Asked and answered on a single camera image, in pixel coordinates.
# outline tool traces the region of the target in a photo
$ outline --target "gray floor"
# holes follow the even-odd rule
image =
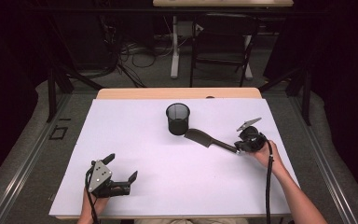
[[[250,65],[253,81],[244,86],[258,87],[265,83],[262,77],[269,58],[273,38],[260,37],[256,41]],[[149,87],[187,87],[189,78],[190,47],[181,47],[179,78],[171,79],[171,55],[153,58],[137,54],[125,62],[143,83]],[[211,67],[200,67],[202,73],[222,73]],[[112,88],[133,87],[130,80],[115,71],[105,77],[94,79]],[[54,193],[57,191],[66,169],[76,139],[87,116],[96,91],[73,80],[76,90],[71,95],[60,94],[59,114],[50,124],[48,117],[47,83],[37,91],[39,102],[34,115],[24,129],[17,144],[0,168],[0,223],[76,223],[49,217]],[[195,87],[235,86],[221,81],[197,80]],[[324,103],[312,94],[310,104],[311,127],[304,124],[298,115],[298,98],[288,98],[283,90],[286,83],[263,93],[277,122],[289,158],[295,168],[301,188],[310,196],[329,223],[358,223],[358,185],[345,164],[339,158],[331,142],[328,123],[324,114]],[[54,127],[67,127],[62,140],[49,139]],[[265,223],[264,218],[251,219],[251,223]]]

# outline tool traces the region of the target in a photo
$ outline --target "dark background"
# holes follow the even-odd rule
[[[134,6],[132,1],[124,2]],[[271,54],[265,76],[278,77],[303,62],[313,48],[315,36],[324,25],[328,26],[325,43],[317,49],[317,60],[310,70],[312,90],[324,99],[334,145],[358,182],[358,2],[297,0],[295,6],[299,9],[328,7],[331,16],[316,20],[289,18]],[[143,1],[138,7],[152,7],[152,1]],[[127,18],[127,27],[136,25],[139,28],[136,24],[139,19],[144,22],[142,30],[125,32],[134,40],[152,46],[153,38],[150,37],[161,27],[151,16]],[[32,116],[37,103],[34,88],[47,79],[51,61],[60,60],[76,68],[97,68],[110,63],[95,16],[78,16],[76,20],[60,16],[56,22],[67,39],[66,45],[48,29],[51,24],[46,18],[34,15],[30,19],[29,15],[20,12],[15,1],[0,0],[0,165]],[[86,27],[90,32],[86,36],[66,33],[65,27],[77,27],[78,32]],[[44,38],[35,38],[35,33]],[[85,49],[73,48],[78,45]],[[94,53],[101,53],[79,53],[90,52],[87,49],[90,46],[94,47]]]

